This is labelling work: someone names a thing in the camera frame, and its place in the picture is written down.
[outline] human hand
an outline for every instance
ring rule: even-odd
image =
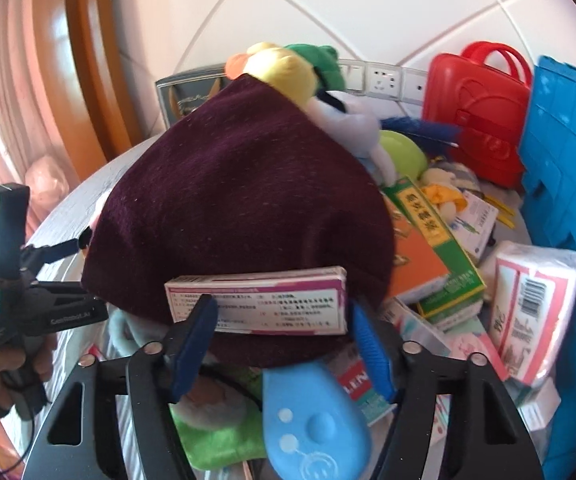
[[[42,348],[33,359],[34,370],[39,378],[45,383],[52,376],[52,353],[57,348],[57,335],[50,334]],[[0,372],[17,370],[26,362],[24,351],[18,348],[1,348],[0,349]],[[12,406],[10,392],[4,386],[0,376],[0,407],[5,410]]]

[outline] maroon knit hat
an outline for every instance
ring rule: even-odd
[[[116,184],[82,285],[136,316],[172,322],[182,274],[342,266],[350,297],[383,300],[393,261],[383,198],[362,165],[270,86],[242,75],[161,136]],[[217,333],[223,362],[277,367],[348,336]]]

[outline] red handle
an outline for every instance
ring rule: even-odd
[[[477,52],[479,49],[483,48],[485,45],[488,44],[492,43],[490,43],[490,41],[475,41],[474,43],[470,43],[463,49],[463,52],[461,52],[461,57],[465,57],[466,59],[472,59],[472,56],[474,55],[475,52]],[[517,65],[514,62],[514,59],[510,57],[510,54],[508,54],[504,50],[497,50],[497,52],[499,52],[499,54],[503,56],[503,59],[505,59],[506,62],[508,63],[508,67],[510,69],[510,77],[520,80]]]
[[[485,60],[488,56],[490,56],[493,52],[499,52],[504,59],[510,65],[510,76],[514,77],[516,80],[520,82],[519,74],[516,70],[516,65],[514,60],[508,55],[512,54],[514,58],[519,62],[521,68],[523,70],[523,75],[525,78],[525,86],[531,87],[532,86],[532,71],[530,70],[530,65],[525,60],[525,58],[513,47],[508,46],[503,43],[491,43],[488,41],[478,41],[471,45],[468,45],[464,52],[468,54],[468,58],[477,64],[485,64]]]

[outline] blue plastic crate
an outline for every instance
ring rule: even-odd
[[[576,68],[542,57],[519,149],[526,167],[522,212],[535,245],[576,250]],[[546,479],[576,467],[576,306],[556,364],[562,403],[554,416]]]

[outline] orange plush beak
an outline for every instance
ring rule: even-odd
[[[225,73],[230,80],[235,80],[244,73],[245,64],[250,58],[250,54],[235,54],[226,61]]]

